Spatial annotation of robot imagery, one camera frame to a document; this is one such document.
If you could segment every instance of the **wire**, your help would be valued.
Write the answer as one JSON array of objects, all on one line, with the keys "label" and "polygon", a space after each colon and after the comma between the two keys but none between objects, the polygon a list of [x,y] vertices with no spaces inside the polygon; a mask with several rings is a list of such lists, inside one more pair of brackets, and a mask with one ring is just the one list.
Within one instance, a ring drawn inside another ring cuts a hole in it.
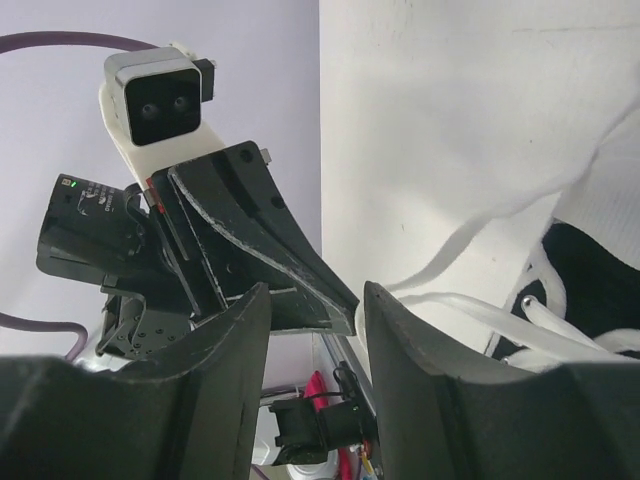
[{"label": "wire", "polygon": [[73,361],[80,355],[89,339],[89,333],[84,326],[72,322],[39,322],[36,320],[26,320],[0,312],[0,327],[20,330],[22,332],[35,333],[61,333],[70,332],[78,335],[75,345],[65,355],[68,361]]},{"label": "wire", "polygon": [[[105,35],[91,32],[41,31],[23,32],[0,36],[0,54],[21,50],[23,48],[45,47],[53,45],[80,45],[88,47],[104,47],[116,50],[136,51],[156,48],[150,43],[132,40],[130,38]],[[87,344],[89,334],[87,329],[79,323],[71,322],[42,322],[26,320],[0,312],[0,327],[20,330],[23,332],[71,332],[78,335],[75,345],[65,355],[68,361],[73,361]]]},{"label": "wire", "polygon": [[80,45],[85,47],[104,47],[133,52],[156,48],[150,43],[130,38],[91,32],[42,31],[23,32],[0,37],[0,54],[32,47],[54,45]]},{"label": "wire", "polygon": [[262,480],[270,480],[269,477],[267,477],[267,475],[257,465],[251,465],[251,468]]}]

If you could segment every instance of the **depth camera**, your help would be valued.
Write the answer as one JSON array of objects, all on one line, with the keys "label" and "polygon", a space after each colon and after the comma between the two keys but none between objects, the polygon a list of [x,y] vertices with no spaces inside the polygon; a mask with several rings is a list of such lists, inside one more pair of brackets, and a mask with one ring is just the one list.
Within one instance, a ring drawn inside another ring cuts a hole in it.
[{"label": "depth camera", "polygon": [[105,61],[107,87],[122,129],[137,146],[200,126],[201,70],[173,47],[118,53]]}]

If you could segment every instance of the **white wall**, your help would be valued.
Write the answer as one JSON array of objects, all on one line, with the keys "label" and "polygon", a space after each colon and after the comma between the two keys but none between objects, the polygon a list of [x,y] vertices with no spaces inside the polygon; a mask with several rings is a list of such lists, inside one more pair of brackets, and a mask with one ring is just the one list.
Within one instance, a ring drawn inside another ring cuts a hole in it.
[{"label": "white wall", "polygon": [[[179,41],[218,62],[204,116],[227,144],[269,148],[271,172],[320,247],[318,6],[312,0],[19,1],[2,5],[0,34],[86,30],[157,45]],[[101,123],[97,92],[109,50],[48,47],[0,56],[0,311],[96,328],[97,288],[35,267],[40,222],[62,172],[124,187],[132,178]],[[66,335],[0,332],[0,352],[63,353]],[[310,340],[272,340],[266,384],[311,373]]]}]

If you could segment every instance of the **camera lens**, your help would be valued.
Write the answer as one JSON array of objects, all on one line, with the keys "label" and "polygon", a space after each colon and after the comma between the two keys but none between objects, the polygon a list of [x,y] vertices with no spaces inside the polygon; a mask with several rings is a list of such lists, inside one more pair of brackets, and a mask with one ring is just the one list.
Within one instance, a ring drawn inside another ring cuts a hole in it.
[{"label": "camera lens", "polygon": [[155,120],[160,115],[160,109],[153,103],[147,103],[142,107],[142,118],[145,120]]},{"label": "camera lens", "polygon": [[189,99],[187,97],[178,97],[173,102],[173,106],[178,112],[184,113],[189,109]]}]

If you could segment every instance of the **black connector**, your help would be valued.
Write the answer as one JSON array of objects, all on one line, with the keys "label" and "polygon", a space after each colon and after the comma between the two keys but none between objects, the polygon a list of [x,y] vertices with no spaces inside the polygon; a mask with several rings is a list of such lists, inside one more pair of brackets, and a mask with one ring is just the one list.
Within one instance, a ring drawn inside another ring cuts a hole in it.
[{"label": "black connector", "polygon": [[202,77],[202,102],[208,102],[213,100],[213,86],[216,77],[216,66],[210,60],[202,58],[200,60],[194,60],[193,64],[198,70],[200,70],[200,76]]}]

